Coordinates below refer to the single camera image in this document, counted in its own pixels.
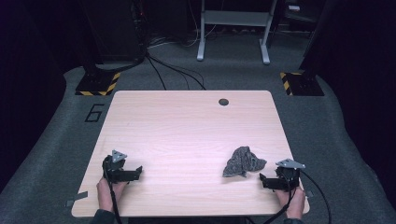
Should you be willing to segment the person's right hand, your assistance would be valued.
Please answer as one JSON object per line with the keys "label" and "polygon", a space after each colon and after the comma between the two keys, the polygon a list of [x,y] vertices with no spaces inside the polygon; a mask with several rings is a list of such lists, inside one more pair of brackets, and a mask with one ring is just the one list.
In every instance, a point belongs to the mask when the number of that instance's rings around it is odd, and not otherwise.
{"label": "person's right hand", "polygon": [[305,193],[300,187],[297,187],[292,192],[293,197],[291,201],[289,201],[289,194],[283,190],[276,189],[275,194],[281,206],[284,205],[289,206],[286,210],[287,218],[299,218],[299,219],[303,218]]}

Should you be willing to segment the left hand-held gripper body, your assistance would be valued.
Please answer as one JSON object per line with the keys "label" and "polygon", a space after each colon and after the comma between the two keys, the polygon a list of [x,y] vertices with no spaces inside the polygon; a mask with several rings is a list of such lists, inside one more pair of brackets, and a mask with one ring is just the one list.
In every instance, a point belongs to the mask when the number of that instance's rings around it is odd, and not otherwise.
{"label": "left hand-held gripper body", "polygon": [[107,155],[103,160],[103,178],[110,183],[126,182],[124,181],[124,178],[127,175],[131,175],[131,171],[123,170],[126,158],[126,154],[113,149],[112,153]]}

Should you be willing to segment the black hazard-striped base plate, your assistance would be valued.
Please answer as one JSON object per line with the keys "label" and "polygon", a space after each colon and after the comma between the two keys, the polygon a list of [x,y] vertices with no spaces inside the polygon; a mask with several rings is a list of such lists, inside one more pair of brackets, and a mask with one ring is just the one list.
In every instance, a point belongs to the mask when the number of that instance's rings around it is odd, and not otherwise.
{"label": "black hazard-striped base plate", "polygon": [[120,73],[103,73],[97,77],[85,75],[78,83],[75,95],[106,96],[110,95],[120,78]]}
{"label": "black hazard-striped base plate", "polygon": [[324,92],[315,77],[305,77],[301,73],[280,74],[283,87],[289,96],[323,96]]}

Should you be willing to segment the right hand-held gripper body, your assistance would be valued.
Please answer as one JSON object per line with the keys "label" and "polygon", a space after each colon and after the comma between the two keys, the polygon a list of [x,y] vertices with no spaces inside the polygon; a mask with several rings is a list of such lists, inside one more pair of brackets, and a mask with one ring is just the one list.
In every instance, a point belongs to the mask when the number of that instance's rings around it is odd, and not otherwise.
{"label": "right hand-held gripper body", "polygon": [[292,190],[300,185],[300,172],[305,165],[292,159],[276,163],[276,182],[274,189]]}

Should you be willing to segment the grey towel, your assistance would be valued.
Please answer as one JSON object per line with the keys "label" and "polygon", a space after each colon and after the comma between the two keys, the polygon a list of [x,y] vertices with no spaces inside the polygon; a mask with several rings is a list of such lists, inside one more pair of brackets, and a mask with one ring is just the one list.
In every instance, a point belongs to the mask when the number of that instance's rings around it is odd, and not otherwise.
{"label": "grey towel", "polygon": [[262,170],[267,161],[258,158],[251,150],[250,147],[237,148],[230,159],[227,160],[226,166],[223,169],[223,177],[233,177],[240,175],[247,176],[247,172],[257,172]]}

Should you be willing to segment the person's left hand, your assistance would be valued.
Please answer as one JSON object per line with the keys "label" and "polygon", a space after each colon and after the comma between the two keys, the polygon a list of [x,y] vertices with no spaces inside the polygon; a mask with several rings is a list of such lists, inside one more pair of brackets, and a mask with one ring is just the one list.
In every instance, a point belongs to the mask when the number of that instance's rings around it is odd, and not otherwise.
{"label": "person's left hand", "polygon": [[107,181],[104,178],[101,178],[96,185],[99,208],[108,212],[113,212],[114,205],[111,191],[114,191],[116,202],[118,202],[126,186],[127,182],[119,182],[112,184],[110,187]]}

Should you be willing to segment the black stand column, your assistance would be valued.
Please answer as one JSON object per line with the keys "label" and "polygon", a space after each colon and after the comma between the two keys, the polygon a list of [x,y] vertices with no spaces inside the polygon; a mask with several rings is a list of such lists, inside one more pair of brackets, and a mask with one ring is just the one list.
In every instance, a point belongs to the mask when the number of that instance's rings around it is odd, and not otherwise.
{"label": "black stand column", "polygon": [[304,70],[304,73],[312,77],[318,70],[320,62],[324,55],[323,44],[326,39],[326,29],[328,27],[329,19],[331,17],[331,11],[334,0],[325,0],[314,35],[308,44],[308,49],[304,55],[304,59],[300,65],[300,68]]}

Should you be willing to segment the white metal desk frame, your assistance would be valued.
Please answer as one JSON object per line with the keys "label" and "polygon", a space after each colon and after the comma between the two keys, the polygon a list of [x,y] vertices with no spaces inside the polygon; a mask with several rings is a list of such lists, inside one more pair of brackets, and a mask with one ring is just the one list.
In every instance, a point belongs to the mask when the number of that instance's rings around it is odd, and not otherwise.
{"label": "white metal desk frame", "polygon": [[205,27],[210,25],[236,25],[236,26],[256,26],[263,27],[263,37],[259,40],[262,62],[265,65],[270,63],[267,49],[267,38],[270,33],[277,0],[270,0],[271,7],[265,12],[247,12],[247,11],[223,11],[207,10],[205,0],[201,0],[201,19],[200,19],[200,42],[197,52],[197,61],[201,62],[205,57]]}

